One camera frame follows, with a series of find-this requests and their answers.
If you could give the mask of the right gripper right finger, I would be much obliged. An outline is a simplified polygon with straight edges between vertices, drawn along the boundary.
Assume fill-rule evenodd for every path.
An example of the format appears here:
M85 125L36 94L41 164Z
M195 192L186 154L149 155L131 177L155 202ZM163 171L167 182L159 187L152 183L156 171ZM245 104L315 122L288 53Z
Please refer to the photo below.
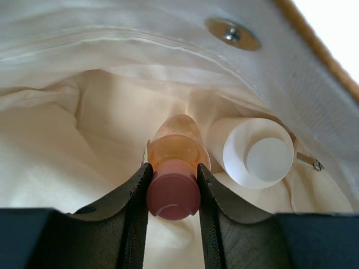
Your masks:
M200 227L205 268L283 268L274 215L247 202L200 164Z

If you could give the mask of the tan canvas tote bag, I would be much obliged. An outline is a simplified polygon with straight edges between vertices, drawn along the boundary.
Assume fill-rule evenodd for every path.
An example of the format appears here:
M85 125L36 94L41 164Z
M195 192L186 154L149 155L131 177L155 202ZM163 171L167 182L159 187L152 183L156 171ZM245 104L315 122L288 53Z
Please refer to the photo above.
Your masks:
M356 1L2 1L1 267L37 268L53 211L129 180L159 126L279 123L276 185L222 185L274 215L283 268L358 267ZM142 268L205 268L200 213L148 212Z

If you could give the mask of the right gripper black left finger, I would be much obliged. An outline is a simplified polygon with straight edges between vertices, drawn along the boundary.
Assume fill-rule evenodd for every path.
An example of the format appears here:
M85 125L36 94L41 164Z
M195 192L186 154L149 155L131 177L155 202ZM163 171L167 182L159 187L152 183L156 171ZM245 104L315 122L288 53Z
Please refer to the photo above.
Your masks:
M142 268L153 168L74 214L53 211L36 246L37 268Z

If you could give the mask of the orange bottle pink cap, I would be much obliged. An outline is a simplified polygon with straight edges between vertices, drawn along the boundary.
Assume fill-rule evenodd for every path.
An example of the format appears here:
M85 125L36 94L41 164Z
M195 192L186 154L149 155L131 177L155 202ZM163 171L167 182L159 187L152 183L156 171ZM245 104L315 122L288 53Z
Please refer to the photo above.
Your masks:
M148 140L142 162L149 163L154 172L146 194L153 216L177 221L197 213L197 166L204 164L210 169L211 162L200 130L190 116L168 118Z

